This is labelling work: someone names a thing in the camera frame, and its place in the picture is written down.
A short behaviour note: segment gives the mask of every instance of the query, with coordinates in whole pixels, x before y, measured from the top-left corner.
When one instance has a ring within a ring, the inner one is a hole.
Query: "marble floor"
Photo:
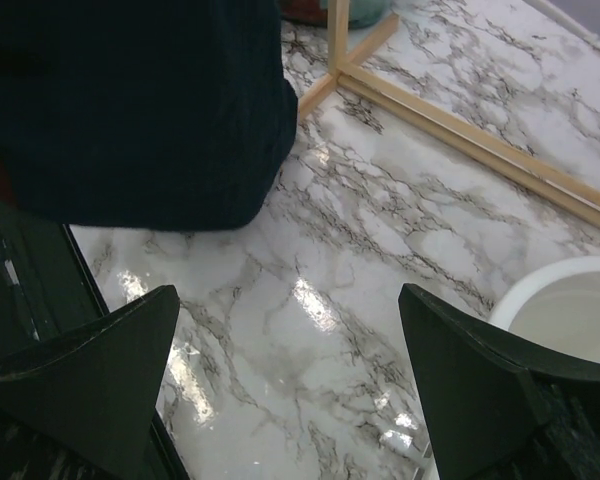
[[[367,68],[600,188],[600,52],[523,0],[393,9]],[[284,28],[300,92],[324,38]],[[197,480],[411,480],[428,439],[402,284],[485,318],[528,272],[600,255],[599,231],[346,92],[302,126],[249,227],[74,231],[112,308],[178,289],[157,408]]]

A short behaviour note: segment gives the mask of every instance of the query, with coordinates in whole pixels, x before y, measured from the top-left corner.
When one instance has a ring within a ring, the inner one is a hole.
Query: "teal cloth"
[[[349,4],[349,28],[365,28],[374,25],[389,9],[390,0],[351,0]],[[320,0],[320,8],[327,10],[329,0]]]

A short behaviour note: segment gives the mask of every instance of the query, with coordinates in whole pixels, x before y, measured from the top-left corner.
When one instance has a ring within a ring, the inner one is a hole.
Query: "wooden frame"
[[[349,1],[329,0],[329,72],[300,99],[299,121],[344,87],[600,229],[600,191],[360,68],[400,18],[391,14],[347,53]]]

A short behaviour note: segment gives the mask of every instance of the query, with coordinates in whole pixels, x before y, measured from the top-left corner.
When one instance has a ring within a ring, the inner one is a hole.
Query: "black metal edge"
[[[89,270],[89,266],[87,265],[84,256],[82,255],[80,246],[78,245],[78,242],[71,231],[71,226],[62,225],[62,228],[64,230],[67,243],[74,253],[73,258],[77,261],[77,267],[80,269],[82,277],[85,280],[85,285],[93,294],[93,298],[97,303],[97,307],[100,310],[101,315],[108,315],[110,313],[109,307],[107,306],[104,297],[102,296],[102,293],[96,284],[95,278],[93,278],[93,275],[91,275],[91,271]],[[158,447],[159,452],[163,456],[163,463],[169,467],[171,478],[173,480],[189,480],[189,474],[184,468],[182,459],[173,445],[173,441],[171,440],[169,432],[167,432],[160,415],[156,411],[154,411],[153,418],[151,420],[150,435],[151,439]]]

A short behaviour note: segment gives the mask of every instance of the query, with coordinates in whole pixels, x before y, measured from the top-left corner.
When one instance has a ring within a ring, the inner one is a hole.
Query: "wooden rack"
[[[391,14],[347,52],[349,1],[329,0],[329,71],[300,99],[299,121],[344,87],[600,229],[600,191],[360,68],[400,18]]]

